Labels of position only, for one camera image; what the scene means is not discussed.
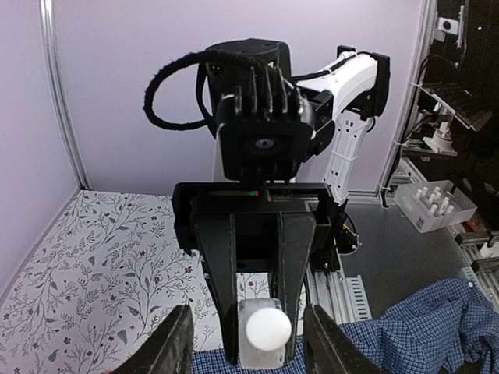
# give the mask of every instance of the floral patterned surface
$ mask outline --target floral patterned surface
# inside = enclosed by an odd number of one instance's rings
[[[187,303],[195,349],[221,348],[199,253],[179,249],[173,220],[168,197],[80,192],[0,306],[0,374],[113,370]],[[238,282],[239,298],[268,297],[266,274]]]

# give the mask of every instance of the plaid fabric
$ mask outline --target plaid fabric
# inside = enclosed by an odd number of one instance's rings
[[[299,337],[296,340],[296,355],[282,369],[256,370],[252,374],[303,374],[305,372],[305,357],[303,356],[303,340]],[[193,374],[248,374],[249,371],[242,370],[241,365],[232,366],[225,361],[223,350],[206,352],[195,352],[193,357]]]
[[[442,280],[389,308],[379,320],[342,325],[343,332],[374,364],[392,373],[456,372],[483,360],[482,373],[499,373],[499,315],[473,283]],[[305,372],[303,343],[283,369]],[[196,353],[193,374],[243,373],[225,363],[222,351]]]

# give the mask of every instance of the aluminum frame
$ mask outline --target aluminum frame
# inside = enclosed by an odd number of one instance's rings
[[[69,163],[80,189],[91,189],[90,181],[83,164],[83,159],[76,141],[73,124],[69,116],[68,104],[65,98],[64,86],[60,73],[57,53],[57,38],[55,34],[54,5],[52,0],[40,0],[41,36],[44,48],[45,65],[47,66],[48,83],[58,119]]]
[[[434,39],[434,26],[437,22],[438,17],[437,0],[427,0],[423,2],[423,6],[424,10],[419,22],[419,38],[417,42],[418,48],[416,49],[419,54],[414,58],[411,76],[409,77],[409,81],[407,84],[404,106],[402,107],[402,113],[400,114],[400,118],[398,120],[398,130],[395,134],[395,139],[390,149],[390,156],[388,157],[388,162],[385,165],[383,177],[378,188],[378,193],[382,189],[381,186],[384,186],[389,182],[388,179],[390,178],[390,171],[393,163],[395,162],[395,158],[397,157],[397,149],[399,147],[398,142],[400,142],[402,137],[405,135],[405,121],[407,118],[412,120],[416,116],[416,111],[414,110],[414,108],[411,108],[411,101],[414,96],[416,96],[417,99],[419,95],[419,91],[416,87],[416,81],[419,75],[419,67],[421,66],[424,58],[430,53],[430,47]]]
[[[314,274],[308,267],[305,279],[307,301],[322,306],[338,325],[372,319],[360,275],[345,277],[343,265],[334,273]]]

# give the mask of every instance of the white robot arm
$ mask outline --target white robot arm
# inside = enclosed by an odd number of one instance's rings
[[[334,201],[340,206],[348,198],[349,176],[353,163],[359,156],[364,136],[372,129],[374,116],[380,114],[373,112],[368,114],[368,118],[363,118],[359,109],[352,106],[352,102],[361,94],[366,94],[367,102],[374,102],[370,91],[380,80],[378,61],[371,54],[344,51],[336,61],[321,70],[329,71],[327,75],[296,82],[298,86],[308,90],[328,90],[333,93],[332,120],[335,123],[335,133],[328,148],[331,155],[323,182],[329,184]]]

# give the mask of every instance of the metal plate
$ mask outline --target metal plate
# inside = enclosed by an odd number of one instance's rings
[[[362,276],[373,318],[468,266],[447,229],[420,234],[397,206],[349,204],[362,245],[342,256],[347,277]]]

